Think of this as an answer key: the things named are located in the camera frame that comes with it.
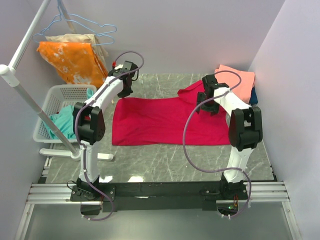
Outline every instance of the folded pink towel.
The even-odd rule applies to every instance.
[[[233,71],[241,76],[241,84],[232,91],[235,95],[238,96],[238,98],[240,98],[242,101],[248,104],[251,97],[251,90],[255,86],[255,73],[250,71],[239,71],[224,65],[220,65],[219,68],[216,69],[214,72],[216,73],[222,70]],[[219,73],[215,75],[215,78],[218,81],[218,83],[226,83],[229,85],[230,88],[239,82],[239,78],[236,75],[229,72]]]

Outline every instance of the gray floor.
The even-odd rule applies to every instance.
[[[35,205],[26,240],[292,240],[281,202],[253,202],[231,219],[215,211],[118,211],[81,218],[79,205]]]
[[[142,74],[133,83],[131,97],[170,98],[177,97],[177,91],[198,81],[204,74]],[[100,153],[114,154],[113,162],[100,161],[101,182],[167,182],[167,181],[218,181],[221,173],[203,173],[187,162],[181,145],[156,144],[145,146],[112,146],[111,130],[113,113],[118,99],[104,113],[106,134],[100,141]],[[56,144],[56,149],[65,149]],[[188,146],[194,163],[204,169],[226,167],[231,147]],[[53,157],[46,183],[66,183],[76,180],[80,163],[70,158]],[[253,151],[246,172],[252,180],[273,180],[272,169],[263,143]]]

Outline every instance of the orange cloth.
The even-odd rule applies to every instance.
[[[237,95],[238,98],[248,104],[251,98],[252,88],[255,86],[255,73],[250,71],[239,71],[224,65],[220,65],[219,68],[214,72],[216,73],[222,70],[229,70],[240,75],[242,82],[238,87],[233,89],[232,92]],[[219,73],[215,75],[215,78],[218,83],[226,83],[230,88],[239,82],[239,78],[230,72]]]
[[[37,51],[67,84],[101,87],[108,71],[90,43],[41,41]]]

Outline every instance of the blue clothes hanger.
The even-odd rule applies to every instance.
[[[103,28],[103,27],[106,27],[106,26],[108,26],[108,27],[113,27],[113,28],[114,28],[114,30],[112,30],[112,31],[97,33],[96,31],[92,30],[91,28],[83,25],[82,23],[80,23],[80,22],[78,22],[78,21],[75,21],[75,20],[72,20],[72,19],[66,19],[65,16],[63,15],[63,13],[62,13],[62,10],[61,10],[61,6],[63,6],[63,5],[61,4],[61,0],[57,0],[57,2],[58,2],[57,8],[58,8],[59,14],[54,16],[54,18],[53,18],[52,22],[49,24],[49,26],[47,26],[46,28],[42,29],[42,30],[40,31],[40,33],[36,33],[36,34],[34,34],[34,35],[32,36],[33,41],[35,41],[36,43],[39,43],[39,41],[37,41],[37,40],[34,39],[35,36],[45,36],[46,31],[48,31],[48,30],[50,29],[50,27],[51,27],[54,23],[61,22],[62,19],[64,19],[66,22],[72,22],[72,23],[76,23],[76,24],[81,25],[81,26],[84,27],[85,29],[91,31],[91,32],[92,32],[93,34],[95,34],[97,37],[108,37],[108,38],[111,38],[111,39],[112,39],[111,42],[94,44],[94,45],[92,45],[92,46],[113,44],[113,43],[115,42],[115,39],[114,39],[112,36],[109,35],[110,33],[115,33],[115,32],[117,31],[117,27],[116,27],[115,25],[112,25],[112,24],[103,24],[103,25],[101,25],[101,24],[99,24],[99,23],[97,23],[97,22],[95,22],[95,21],[86,19],[86,18],[84,18],[84,17],[82,17],[82,16],[79,16],[79,15],[77,15],[77,14],[67,13],[68,16],[78,17],[78,18],[80,18],[80,19],[82,19],[82,20],[85,20],[85,21],[87,21],[87,22],[96,24],[96,25],[99,26],[100,28]]]

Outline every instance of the pink cloth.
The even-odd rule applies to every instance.
[[[202,81],[179,90],[179,97],[144,99],[127,97],[118,101],[112,122],[112,144],[139,146],[182,144],[186,121],[196,107],[197,94],[203,92]],[[230,144],[226,111],[216,115],[200,111],[194,114],[187,129],[187,145]]]
[[[220,65],[220,67],[216,69],[214,72],[216,73],[222,70],[233,71],[241,76],[241,84],[232,91],[235,95],[238,96],[238,98],[240,98],[242,101],[248,104],[250,101],[252,88],[255,86],[255,73],[250,71],[239,71],[224,65]],[[215,75],[215,78],[218,81],[218,83],[226,83],[230,88],[239,82],[239,78],[236,75],[229,72],[219,73]]]

